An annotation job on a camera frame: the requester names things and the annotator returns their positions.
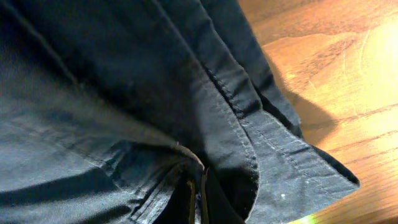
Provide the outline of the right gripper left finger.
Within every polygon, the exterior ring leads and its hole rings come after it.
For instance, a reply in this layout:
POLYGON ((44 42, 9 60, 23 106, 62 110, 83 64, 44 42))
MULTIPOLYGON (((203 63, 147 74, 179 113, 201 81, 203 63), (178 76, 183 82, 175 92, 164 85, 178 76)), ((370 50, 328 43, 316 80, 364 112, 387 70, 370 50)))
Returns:
POLYGON ((195 183, 184 175, 163 212, 154 224, 194 224, 195 222, 195 183))

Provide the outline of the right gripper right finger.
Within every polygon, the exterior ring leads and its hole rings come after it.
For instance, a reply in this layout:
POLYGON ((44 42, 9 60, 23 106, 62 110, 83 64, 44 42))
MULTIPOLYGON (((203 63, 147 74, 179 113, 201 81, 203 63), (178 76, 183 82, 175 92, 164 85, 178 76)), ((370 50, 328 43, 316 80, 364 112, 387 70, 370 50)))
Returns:
POLYGON ((245 224, 229 203, 211 169, 206 169, 200 183, 202 224, 245 224))

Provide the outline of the navy blue shorts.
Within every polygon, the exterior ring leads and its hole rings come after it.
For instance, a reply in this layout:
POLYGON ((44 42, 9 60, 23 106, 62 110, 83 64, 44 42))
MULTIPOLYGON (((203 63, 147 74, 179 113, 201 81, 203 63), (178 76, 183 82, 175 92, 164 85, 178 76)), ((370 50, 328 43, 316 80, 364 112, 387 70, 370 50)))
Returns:
POLYGON ((2 0, 1 222, 154 223, 211 169, 245 223, 359 189, 307 143, 237 1, 2 0))

